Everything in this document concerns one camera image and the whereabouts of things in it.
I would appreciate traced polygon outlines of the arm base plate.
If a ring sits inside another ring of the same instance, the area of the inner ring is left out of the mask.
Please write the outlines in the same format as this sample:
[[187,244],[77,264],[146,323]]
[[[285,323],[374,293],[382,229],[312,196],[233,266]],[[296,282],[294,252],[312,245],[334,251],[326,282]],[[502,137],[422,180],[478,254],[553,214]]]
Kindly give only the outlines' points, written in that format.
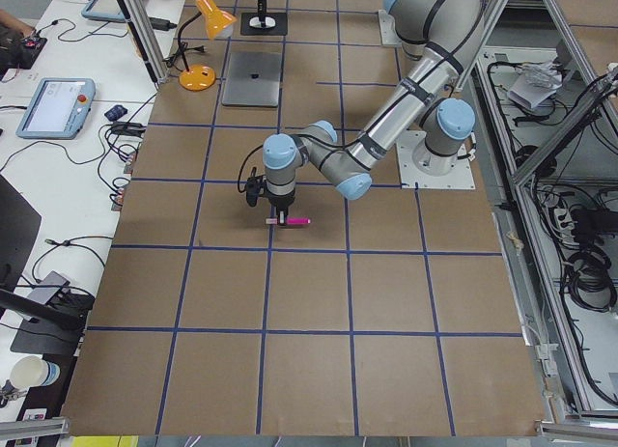
[[378,11],[380,42],[384,47],[401,47],[402,41],[395,30],[395,19],[386,10]]
[[473,156],[461,142],[458,153],[441,157],[426,148],[424,131],[407,130],[396,141],[401,187],[409,189],[475,190]]

